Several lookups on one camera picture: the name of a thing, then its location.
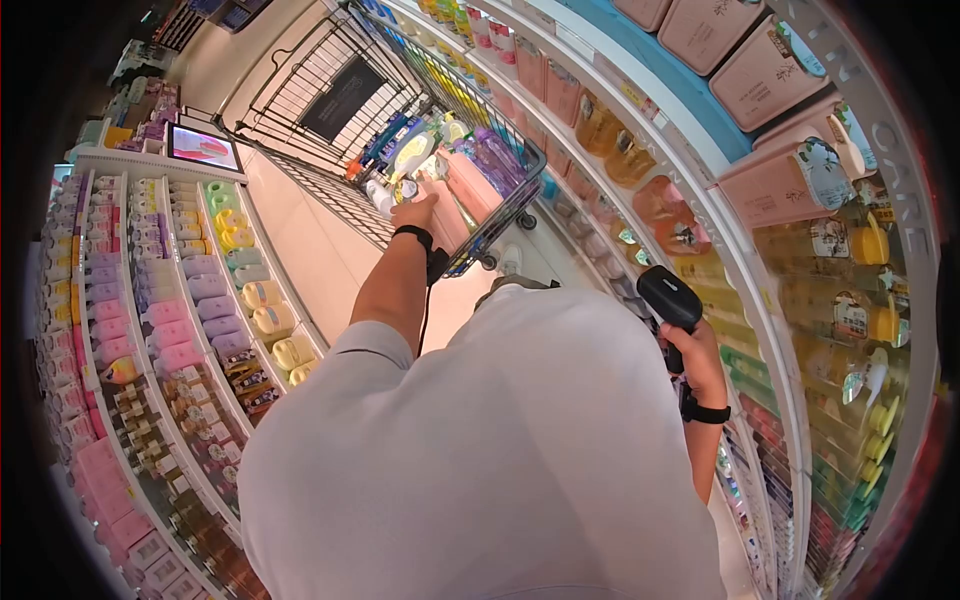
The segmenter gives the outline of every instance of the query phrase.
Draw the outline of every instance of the floor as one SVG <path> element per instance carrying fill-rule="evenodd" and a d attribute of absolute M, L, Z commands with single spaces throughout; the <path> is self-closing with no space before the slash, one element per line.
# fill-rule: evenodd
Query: floor
<path fill-rule="evenodd" d="M 227 97 L 225 122 L 244 118 L 251 99 L 274 71 L 270 56 L 291 48 L 326 14 L 324 2 L 274 2 L 236 36 L 204 24 L 175 62 L 170 78 L 181 85 L 185 106 L 216 112 Z M 278 258 L 317 328 L 333 344 L 347 327 L 360 286 L 380 251 L 301 189 L 274 164 L 249 146 L 240 146 L 249 191 Z M 537 207 L 540 224 L 531 232 L 510 227 L 497 248 L 517 244 L 523 272 L 565 286 L 595 287 L 588 270 L 557 235 Z M 443 348 L 472 314 L 476 299 L 490 289 L 496 273 L 471 268 L 464 276 L 442 279 L 433 291 L 424 351 Z M 728 597 L 755 598 L 746 558 L 731 514 L 720 491 L 709 504 L 720 542 L 721 574 Z"/>

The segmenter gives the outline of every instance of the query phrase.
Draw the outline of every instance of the white sneaker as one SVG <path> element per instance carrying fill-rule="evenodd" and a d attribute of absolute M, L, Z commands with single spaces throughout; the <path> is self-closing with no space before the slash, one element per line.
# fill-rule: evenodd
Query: white sneaker
<path fill-rule="evenodd" d="M 504 276 L 520 275 L 520 266 L 523 263 L 523 254 L 520 252 L 520 246 L 509 244 L 500 257 L 500 266 L 498 271 Z"/>

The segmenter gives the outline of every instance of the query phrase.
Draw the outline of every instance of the shopping basket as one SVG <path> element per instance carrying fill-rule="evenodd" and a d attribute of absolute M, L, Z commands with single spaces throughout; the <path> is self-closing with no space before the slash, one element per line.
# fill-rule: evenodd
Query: shopping basket
<path fill-rule="evenodd" d="M 308 117 L 338 77 L 357 66 L 358 58 L 379 87 L 335 135 L 317 132 Z M 517 189 L 451 253 L 444 276 L 460 276 L 477 260 L 485 268 L 495 267 L 491 245 L 504 229 L 514 221 L 526 228 L 536 224 L 524 209 L 540 192 L 543 151 L 455 63 L 427 50 L 393 23 L 358 2 L 345 2 L 292 48 L 273 52 L 271 60 L 274 70 L 243 119 L 232 129 L 221 120 L 215 120 L 216 125 L 254 146 L 372 244 L 386 248 L 394 230 L 363 192 L 367 180 L 382 176 L 369 167 L 348 179 L 346 165 L 398 112 L 423 116 L 436 109 L 452 111 L 474 128 L 497 132 L 526 171 Z"/>

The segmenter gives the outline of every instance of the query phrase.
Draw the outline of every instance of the barcode scanner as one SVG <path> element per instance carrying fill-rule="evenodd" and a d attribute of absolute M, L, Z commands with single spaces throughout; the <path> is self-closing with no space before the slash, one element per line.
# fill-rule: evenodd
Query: barcode scanner
<path fill-rule="evenodd" d="M 636 280 L 636 293 L 665 323 L 680 327 L 687 333 L 693 333 L 693 328 L 704 315 L 700 298 L 662 265 L 647 269 Z M 666 369 L 674 375 L 684 372 L 684 356 L 669 342 Z"/>

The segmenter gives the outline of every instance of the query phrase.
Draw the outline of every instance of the screen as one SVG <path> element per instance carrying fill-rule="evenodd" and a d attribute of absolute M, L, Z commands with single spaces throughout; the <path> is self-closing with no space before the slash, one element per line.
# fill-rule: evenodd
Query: screen
<path fill-rule="evenodd" d="M 171 134 L 173 139 L 168 149 L 170 157 L 243 172 L 232 142 L 182 125 L 171 124 Z"/>

